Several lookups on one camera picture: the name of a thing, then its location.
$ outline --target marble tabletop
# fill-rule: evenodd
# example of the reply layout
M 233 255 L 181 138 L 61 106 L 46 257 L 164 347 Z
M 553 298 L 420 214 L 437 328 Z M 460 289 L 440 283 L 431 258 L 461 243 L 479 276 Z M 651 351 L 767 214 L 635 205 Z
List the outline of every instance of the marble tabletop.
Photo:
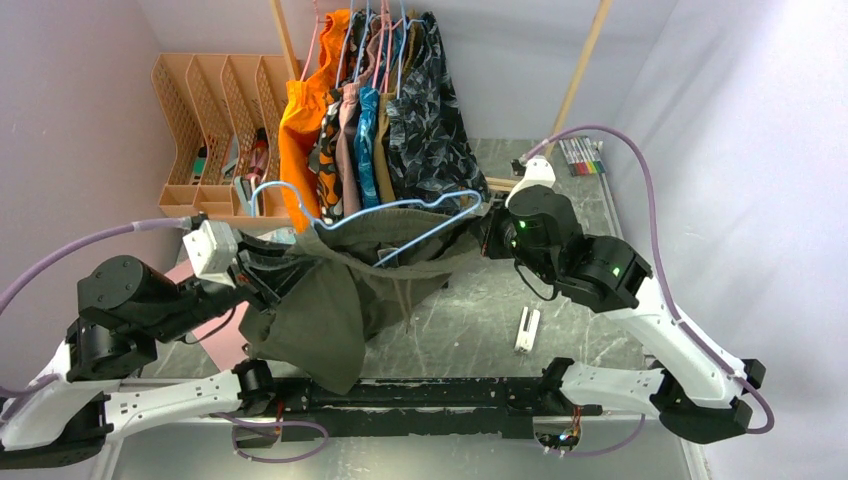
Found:
M 480 167 L 489 177 L 511 178 L 509 161 L 528 151 L 530 140 L 474 140 Z M 617 220 L 601 177 L 572 177 L 559 149 L 552 158 L 558 192 L 567 195 L 586 233 L 616 235 Z M 541 293 L 550 287 L 528 280 Z M 541 321 L 533 350 L 513 352 L 524 306 L 539 309 Z M 554 357 L 571 357 L 595 366 L 644 366 L 641 345 L 588 308 L 562 297 L 544 302 L 516 275 L 512 262 L 483 258 L 456 273 L 449 288 L 430 296 L 401 323 L 367 344 L 363 378 L 537 376 Z M 201 378 L 218 369 L 202 347 L 159 345 L 159 360 L 143 376 Z M 275 375 L 297 374 L 269 362 Z

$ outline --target orange pants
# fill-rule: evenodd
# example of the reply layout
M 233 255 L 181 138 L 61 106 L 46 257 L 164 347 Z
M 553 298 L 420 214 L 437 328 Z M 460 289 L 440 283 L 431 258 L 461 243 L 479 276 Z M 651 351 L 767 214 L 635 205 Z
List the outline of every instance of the orange pants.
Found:
M 344 45 L 345 32 L 350 24 L 350 10 L 327 14 L 321 32 L 321 54 L 318 70 L 305 82 L 286 82 L 288 105 L 280 121 L 280 180 L 297 188 L 303 199 L 303 209 L 314 218 L 321 218 L 318 207 L 317 176 L 309 170 L 309 153 L 315 147 L 321 121 L 327 113 L 324 94 L 336 84 Z M 309 228 L 309 219 L 301 212 L 297 195 L 283 189 L 283 201 L 297 232 Z

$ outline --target white wall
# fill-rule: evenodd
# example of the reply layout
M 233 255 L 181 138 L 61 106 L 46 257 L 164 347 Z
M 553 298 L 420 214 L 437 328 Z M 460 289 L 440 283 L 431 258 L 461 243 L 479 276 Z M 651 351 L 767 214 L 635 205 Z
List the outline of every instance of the white wall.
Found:
M 710 446 L 717 480 L 848 471 L 846 39 L 842 0 L 681 0 L 617 121 L 652 167 L 677 302 L 769 369 L 777 426 Z M 650 252 L 641 172 L 608 144 L 625 236 Z
M 268 0 L 138 0 L 166 51 L 280 53 Z M 393 11 L 400 3 L 392 0 Z M 466 128 L 473 138 L 542 138 L 550 133 L 597 0 L 415 0 L 444 37 Z M 617 0 L 575 100 L 569 124 L 610 123 L 677 0 Z M 371 2 L 373 8 L 380 4 Z M 309 0 L 282 0 L 298 58 L 314 13 Z M 319 0 L 322 13 L 349 8 Z M 363 8 L 365 0 L 356 0 Z
M 0 39 L 5 288 L 71 240 L 161 216 L 174 143 L 150 83 L 159 46 L 134 2 L 3 2 Z M 118 254 L 167 267 L 176 240 L 168 232 L 103 242 L 36 279 L 0 317 L 0 383 L 23 387 L 50 360 L 76 318 L 80 278 Z

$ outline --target pink paper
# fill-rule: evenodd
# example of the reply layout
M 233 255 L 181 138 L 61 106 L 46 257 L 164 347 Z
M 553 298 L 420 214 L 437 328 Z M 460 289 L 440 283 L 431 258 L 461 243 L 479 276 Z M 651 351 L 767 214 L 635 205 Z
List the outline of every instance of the pink paper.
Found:
M 192 274 L 191 263 L 186 260 L 166 273 L 165 276 L 175 282 L 180 282 Z M 238 330 L 239 324 L 241 324 L 241 320 L 244 318 L 244 313 L 247 311 L 247 307 L 247 302 L 236 307 L 236 314 L 229 325 L 211 338 L 200 343 L 203 349 L 206 350 L 206 353 L 209 354 L 209 357 L 212 358 L 215 366 L 221 370 L 229 370 L 247 359 L 247 355 L 241 349 L 242 345 L 247 343 L 247 340 L 241 336 L 241 332 Z M 201 338 L 226 320 L 227 316 L 229 315 L 225 314 L 223 317 L 209 320 L 197 327 L 192 333 L 194 333 L 195 337 Z

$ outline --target pegboard organizer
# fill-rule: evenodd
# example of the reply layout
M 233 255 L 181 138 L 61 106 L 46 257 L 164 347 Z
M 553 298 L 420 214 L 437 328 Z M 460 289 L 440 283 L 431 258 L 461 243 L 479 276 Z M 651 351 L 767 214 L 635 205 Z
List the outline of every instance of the pegboard organizer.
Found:
M 176 145 L 174 165 L 159 198 L 165 215 L 207 213 L 238 228 L 289 226 L 285 207 L 269 198 L 273 208 L 252 218 L 241 207 L 221 171 L 233 136 L 238 139 L 235 175 L 247 172 L 256 130 L 268 134 L 270 165 L 267 180 L 280 176 L 277 135 L 286 105 L 288 59 L 280 55 L 163 53 L 151 74 L 154 90 Z M 199 185 L 192 185 L 198 150 L 207 147 Z

